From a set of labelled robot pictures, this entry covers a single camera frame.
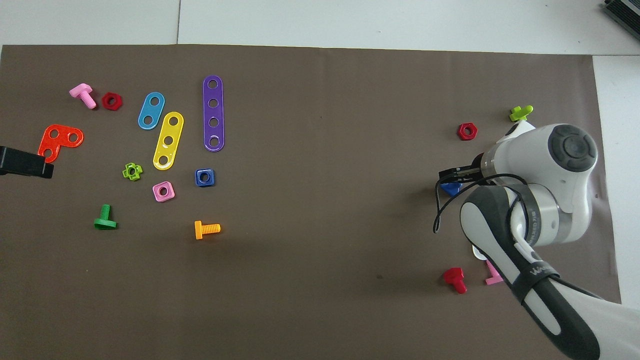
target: black clamp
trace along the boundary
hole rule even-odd
[[[524,298],[540,280],[545,279],[551,275],[559,276],[558,272],[549,265],[546,261],[536,261],[529,264],[524,269],[520,270],[520,275],[515,279],[511,285],[511,292],[518,299],[520,305],[524,301]]]
[[[50,179],[53,176],[53,164],[47,164],[44,156],[0,146],[0,175],[5,174]]]

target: green nut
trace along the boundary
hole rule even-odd
[[[140,174],[142,174],[142,167],[134,163],[128,163],[122,171],[122,176],[131,181],[140,180]]]

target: pink bolt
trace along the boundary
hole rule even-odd
[[[95,108],[95,101],[93,101],[93,99],[91,98],[91,95],[89,95],[89,93],[92,91],[93,89],[89,85],[85,83],[81,83],[75,88],[69,90],[69,94],[72,97],[75,97],[76,99],[80,97],[80,99],[86,105],[87,108],[93,109]]]
[[[500,276],[500,273],[498,273],[498,270],[496,270],[493,267],[493,264],[491,264],[488,260],[486,260],[486,266],[489,268],[489,272],[491,273],[491,277],[485,280],[487,285],[493,285],[497,284],[498,282],[504,281]]]

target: lime green bolt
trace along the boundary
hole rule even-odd
[[[100,210],[100,218],[97,218],[93,221],[93,226],[98,230],[109,230],[115,229],[117,222],[109,220],[109,212],[111,211],[111,205],[105,204],[102,205],[102,209]]]
[[[527,105],[523,108],[516,106],[515,108],[511,109],[511,115],[509,115],[509,118],[511,119],[511,121],[518,121],[518,120],[527,120],[527,115],[533,112],[533,106],[531,105]]]

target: yellow strip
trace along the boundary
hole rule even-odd
[[[175,123],[175,119],[177,119],[177,124],[171,125],[170,120]],[[168,170],[173,165],[175,153],[178,151],[182,125],[184,125],[184,118],[179,112],[172,111],[164,116],[162,128],[160,129],[160,137],[158,137],[158,144],[156,145],[156,155],[154,155],[154,166],[156,169]],[[164,164],[160,164],[160,158],[163,156],[166,157],[167,161]]]

